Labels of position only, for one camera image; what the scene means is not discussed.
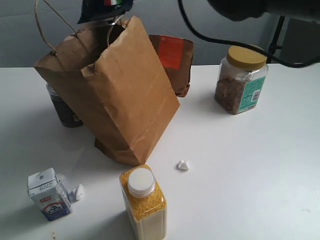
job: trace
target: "teal label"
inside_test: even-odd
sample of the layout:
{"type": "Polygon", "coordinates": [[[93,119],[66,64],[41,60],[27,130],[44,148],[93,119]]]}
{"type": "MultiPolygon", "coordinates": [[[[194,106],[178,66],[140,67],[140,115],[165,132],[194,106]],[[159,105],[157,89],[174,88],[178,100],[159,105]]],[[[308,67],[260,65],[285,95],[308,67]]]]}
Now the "teal label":
{"type": "Polygon", "coordinates": [[[257,104],[265,79],[266,77],[264,76],[250,81],[245,85],[238,113],[247,111],[257,104]]]}

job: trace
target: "paper bag handle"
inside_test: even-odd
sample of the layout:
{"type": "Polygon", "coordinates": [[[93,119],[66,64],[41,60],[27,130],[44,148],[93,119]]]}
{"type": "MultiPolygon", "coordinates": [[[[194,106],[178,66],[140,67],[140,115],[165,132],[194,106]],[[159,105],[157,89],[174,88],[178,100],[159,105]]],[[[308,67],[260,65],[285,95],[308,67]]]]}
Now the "paper bag handle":
{"type": "MultiPolygon", "coordinates": [[[[55,10],[54,7],[51,6],[51,4],[49,2],[47,2],[47,0],[43,0],[43,1],[73,30],[74,36],[76,36],[78,38],[79,36],[77,34],[77,31],[71,26],[71,24],[63,16],[61,16],[60,13],[58,13],[58,11],[55,10]]],[[[38,3],[39,3],[39,0],[35,0],[34,16],[35,16],[36,25],[39,29],[39,32],[40,32],[40,35],[41,35],[43,41],[52,49],[51,53],[56,56],[57,55],[56,48],[46,40],[44,33],[42,31],[42,28],[40,26],[39,16],[38,16],[38,3]]]]}

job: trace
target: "black cable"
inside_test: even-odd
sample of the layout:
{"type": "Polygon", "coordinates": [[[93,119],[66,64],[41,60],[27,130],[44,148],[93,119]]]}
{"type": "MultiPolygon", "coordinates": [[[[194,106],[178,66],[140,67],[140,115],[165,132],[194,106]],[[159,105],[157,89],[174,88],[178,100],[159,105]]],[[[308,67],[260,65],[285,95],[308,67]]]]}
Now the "black cable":
{"type": "Polygon", "coordinates": [[[207,37],[207,36],[204,36],[202,35],[201,33],[199,33],[197,30],[194,29],[194,27],[191,25],[188,17],[187,17],[187,14],[186,14],[186,11],[184,9],[184,5],[182,3],[182,0],[178,0],[178,5],[179,5],[179,10],[181,12],[181,15],[182,15],[182,18],[186,24],[186,26],[189,28],[189,30],[195,35],[197,36],[199,39],[202,39],[204,41],[207,41],[207,42],[210,42],[210,43],[214,43],[214,44],[225,44],[225,45],[233,45],[233,46],[239,46],[239,47],[242,47],[242,48],[246,48],[246,49],[250,49],[252,51],[255,51],[257,53],[260,53],[286,67],[289,67],[289,68],[295,68],[295,69],[299,69],[299,68],[304,68],[304,67],[308,67],[312,64],[315,64],[317,62],[320,62],[320,56],[317,56],[311,60],[308,60],[306,62],[302,62],[302,63],[293,63],[293,62],[287,62],[287,61],[284,61],[284,60],[281,60],[275,56],[273,56],[272,54],[262,50],[261,48],[259,47],[256,47],[256,46],[253,46],[253,45],[249,45],[249,44],[246,44],[246,43],[243,43],[243,42],[238,42],[238,41],[230,41],[230,40],[222,40],[222,39],[216,39],[216,38],[211,38],[211,37],[207,37]]]}

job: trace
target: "plastic jar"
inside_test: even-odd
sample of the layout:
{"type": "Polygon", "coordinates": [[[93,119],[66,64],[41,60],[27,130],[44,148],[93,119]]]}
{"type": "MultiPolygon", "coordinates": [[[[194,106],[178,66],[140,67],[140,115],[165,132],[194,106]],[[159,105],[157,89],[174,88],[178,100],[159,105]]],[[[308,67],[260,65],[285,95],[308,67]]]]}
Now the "plastic jar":
{"type": "Polygon", "coordinates": [[[46,85],[46,89],[50,94],[55,111],[63,126],[67,128],[76,128],[84,124],[49,84],[46,85]]]}
{"type": "Polygon", "coordinates": [[[268,73],[267,57],[247,48],[232,46],[221,60],[215,100],[229,113],[253,109],[268,73]]]}
{"type": "Polygon", "coordinates": [[[120,175],[125,208],[138,240],[161,240],[167,233],[167,201],[150,167],[120,175]]]}

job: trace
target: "orange label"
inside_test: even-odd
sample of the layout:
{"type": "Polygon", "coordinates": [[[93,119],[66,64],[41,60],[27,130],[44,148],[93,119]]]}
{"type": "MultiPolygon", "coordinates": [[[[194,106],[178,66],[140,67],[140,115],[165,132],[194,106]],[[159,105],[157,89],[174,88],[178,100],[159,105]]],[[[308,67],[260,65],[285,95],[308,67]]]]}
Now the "orange label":
{"type": "Polygon", "coordinates": [[[179,69],[184,40],[173,36],[160,36],[159,59],[165,68],[179,69]]]}

